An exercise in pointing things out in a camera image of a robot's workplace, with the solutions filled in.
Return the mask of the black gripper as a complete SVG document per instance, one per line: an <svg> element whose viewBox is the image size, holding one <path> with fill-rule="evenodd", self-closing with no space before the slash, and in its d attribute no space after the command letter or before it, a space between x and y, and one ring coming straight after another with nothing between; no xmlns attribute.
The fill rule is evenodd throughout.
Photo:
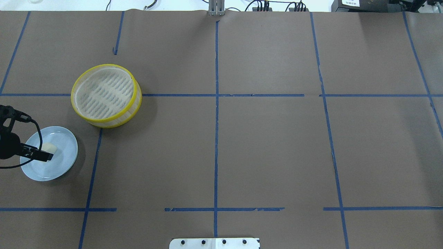
<svg viewBox="0 0 443 249"><path fill-rule="evenodd" d="M1 132L0 159L9 159L19 153L21 157L41 162L50 161L54 156L54 154L42 151L37 147L21 144L19 136L15 133Z"/></svg>

